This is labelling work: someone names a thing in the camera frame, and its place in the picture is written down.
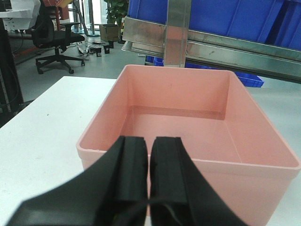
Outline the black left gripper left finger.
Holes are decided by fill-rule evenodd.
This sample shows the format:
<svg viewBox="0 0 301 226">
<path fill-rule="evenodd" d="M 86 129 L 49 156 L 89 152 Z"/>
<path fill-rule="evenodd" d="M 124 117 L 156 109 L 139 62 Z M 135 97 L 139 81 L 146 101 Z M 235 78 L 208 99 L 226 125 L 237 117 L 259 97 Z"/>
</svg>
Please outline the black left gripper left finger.
<svg viewBox="0 0 301 226">
<path fill-rule="evenodd" d="M 120 136 L 81 174 L 21 203 L 10 226 L 142 226 L 148 154 L 142 137 Z"/>
</svg>

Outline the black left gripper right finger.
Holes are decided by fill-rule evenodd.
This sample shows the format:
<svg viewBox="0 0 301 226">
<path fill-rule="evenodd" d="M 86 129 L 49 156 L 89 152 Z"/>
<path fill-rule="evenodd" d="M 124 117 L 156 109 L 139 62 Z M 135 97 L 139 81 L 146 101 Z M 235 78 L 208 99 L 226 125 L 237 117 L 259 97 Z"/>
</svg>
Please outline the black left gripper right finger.
<svg viewBox="0 0 301 226">
<path fill-rule="evenodd" d="M 244 226 L 199 172 L 179 137 L 157 137 L 150 158 L 153 226 Z"/>
</svg>

